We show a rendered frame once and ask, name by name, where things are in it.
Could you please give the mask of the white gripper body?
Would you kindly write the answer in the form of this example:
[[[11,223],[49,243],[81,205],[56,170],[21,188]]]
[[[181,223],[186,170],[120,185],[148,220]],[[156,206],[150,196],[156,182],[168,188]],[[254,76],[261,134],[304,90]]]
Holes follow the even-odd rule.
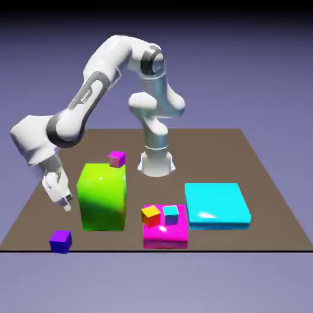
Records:
[[[42,178],[42,186],[54,203],[68,203],[68,178],[64,171],[47,172]]]

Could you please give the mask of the small purple cube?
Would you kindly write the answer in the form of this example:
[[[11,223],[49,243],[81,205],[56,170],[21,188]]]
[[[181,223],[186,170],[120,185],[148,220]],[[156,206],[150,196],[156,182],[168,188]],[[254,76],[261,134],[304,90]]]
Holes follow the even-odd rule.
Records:
[[[69,230],[55,230],[50,238],[51,252],[66,254],[72,245],[72,233]]]

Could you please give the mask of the small magenta cube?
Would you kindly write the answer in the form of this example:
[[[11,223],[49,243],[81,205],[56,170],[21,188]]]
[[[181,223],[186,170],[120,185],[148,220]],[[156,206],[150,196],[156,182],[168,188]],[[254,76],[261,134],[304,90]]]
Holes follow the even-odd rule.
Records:
[[[113,150],[108,155],[108,163],[113,168],[121,168],[125,164],[125,152]]]

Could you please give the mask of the small orange cube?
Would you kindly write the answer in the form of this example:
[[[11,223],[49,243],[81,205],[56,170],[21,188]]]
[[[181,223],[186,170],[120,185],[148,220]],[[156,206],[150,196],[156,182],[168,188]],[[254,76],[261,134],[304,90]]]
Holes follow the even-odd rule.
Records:
[[[142,223],[151,228],[159,225],[161,221],[161,212],[156,206],[150,205],[141,209]]]

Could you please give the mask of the small cyan cube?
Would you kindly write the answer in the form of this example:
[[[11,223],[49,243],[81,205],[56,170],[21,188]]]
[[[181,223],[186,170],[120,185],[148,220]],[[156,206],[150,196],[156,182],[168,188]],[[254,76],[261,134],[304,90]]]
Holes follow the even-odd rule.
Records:
[[[171,226],[178,223],[179,211],[176,205],[167,205],[163,207],[165,225]]]

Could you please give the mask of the large green box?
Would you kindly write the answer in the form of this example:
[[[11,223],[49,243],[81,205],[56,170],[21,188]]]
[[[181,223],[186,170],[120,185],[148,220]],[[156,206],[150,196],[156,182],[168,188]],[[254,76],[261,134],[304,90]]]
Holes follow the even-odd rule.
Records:
[[[85,231],[123,231],[127,213],[126,167],[86,163],[76,184]]]

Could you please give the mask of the large magenta box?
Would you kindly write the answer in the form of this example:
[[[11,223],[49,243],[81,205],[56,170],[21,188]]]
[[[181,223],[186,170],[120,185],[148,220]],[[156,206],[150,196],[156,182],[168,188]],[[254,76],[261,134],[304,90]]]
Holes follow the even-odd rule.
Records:
[[[154,204],[161,212],[160,223],[154,227],[142,225],[142,241],[144,249],[186,249],[188,246],[188,221],[186,208],[183,204],[177,204],[178,221],[166,224],[163,208],[172,204]]]

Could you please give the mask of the large cyan box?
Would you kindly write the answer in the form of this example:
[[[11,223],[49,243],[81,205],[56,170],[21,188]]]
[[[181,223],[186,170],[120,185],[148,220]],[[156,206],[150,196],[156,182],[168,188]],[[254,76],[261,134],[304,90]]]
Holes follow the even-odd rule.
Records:
[[[191,230],[249,229],[251,214],[237,183],[186,183]]]

